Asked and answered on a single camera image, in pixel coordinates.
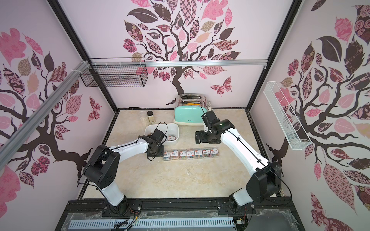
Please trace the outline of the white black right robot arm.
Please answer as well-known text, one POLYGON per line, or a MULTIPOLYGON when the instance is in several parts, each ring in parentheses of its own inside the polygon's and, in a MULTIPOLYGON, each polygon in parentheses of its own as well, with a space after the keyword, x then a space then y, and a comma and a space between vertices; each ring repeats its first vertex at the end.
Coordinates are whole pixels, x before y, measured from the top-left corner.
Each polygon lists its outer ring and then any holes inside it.
POLYGON ((261 203, 281 190, 283 184, 281 164, 270 162, 255 151, 228 119, 218 119, 214 111, 204 113, 201 118, 204 130, 195 132, 196 144, 225 144, 250 175, 246 186, 231 195, 234 207, 261 203))

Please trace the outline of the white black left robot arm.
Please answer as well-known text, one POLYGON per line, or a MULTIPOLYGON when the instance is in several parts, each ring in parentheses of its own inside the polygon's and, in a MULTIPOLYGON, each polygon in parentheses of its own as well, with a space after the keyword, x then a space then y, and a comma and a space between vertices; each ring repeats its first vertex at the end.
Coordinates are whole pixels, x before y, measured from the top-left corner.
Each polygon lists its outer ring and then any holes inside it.
POLYGON ((110 210, 119 216, 128 210, 127 197, 115 182, 119 164, 135 155, 146 154, 149 161, 164 155, 167 135, 155 129, 151 135, 114 147, 100 145, 83 169, 83 175, 96 187, 108 202, 110 210))

